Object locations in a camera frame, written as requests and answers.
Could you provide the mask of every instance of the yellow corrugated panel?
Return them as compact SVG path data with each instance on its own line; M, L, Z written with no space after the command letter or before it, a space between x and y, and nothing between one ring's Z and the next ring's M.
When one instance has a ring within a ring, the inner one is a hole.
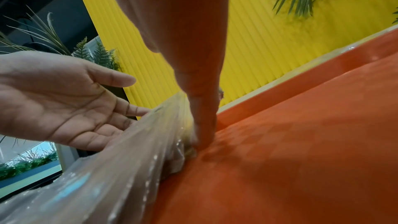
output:
M83 0L105 46L116 48L123 71L138 83L132 103L154 107L178 90L172 70L149 52L114 0ZM275 16L276 0L230 0L226 61L221 75L231 102L336 48L389 27L398 0L316 0L314 17Z

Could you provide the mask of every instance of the orange floor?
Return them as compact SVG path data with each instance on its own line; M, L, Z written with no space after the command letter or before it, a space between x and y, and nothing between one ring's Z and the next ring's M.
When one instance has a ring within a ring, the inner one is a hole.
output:
M154 224L398 223L398 54L217 132Z

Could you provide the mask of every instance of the hand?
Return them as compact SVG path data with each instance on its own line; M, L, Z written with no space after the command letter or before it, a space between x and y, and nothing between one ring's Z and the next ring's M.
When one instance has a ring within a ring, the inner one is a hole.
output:
M161 52L188 95L199 148L214 139L228 0L117 0L147 47Z
M35 51L0 55L0 134L100 151L149 109L100 84L135 78L86 60Z

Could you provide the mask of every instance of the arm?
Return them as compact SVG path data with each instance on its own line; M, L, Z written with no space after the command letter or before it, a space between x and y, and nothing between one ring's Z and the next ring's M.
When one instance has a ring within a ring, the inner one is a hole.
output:
M214 138L228 0L117 0L147 47L161 52L188 95L201 147Z

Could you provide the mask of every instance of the orange mat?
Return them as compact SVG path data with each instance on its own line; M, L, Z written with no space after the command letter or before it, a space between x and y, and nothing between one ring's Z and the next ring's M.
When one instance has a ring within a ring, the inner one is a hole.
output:
M398 54L217 133L153 223L398 223Z

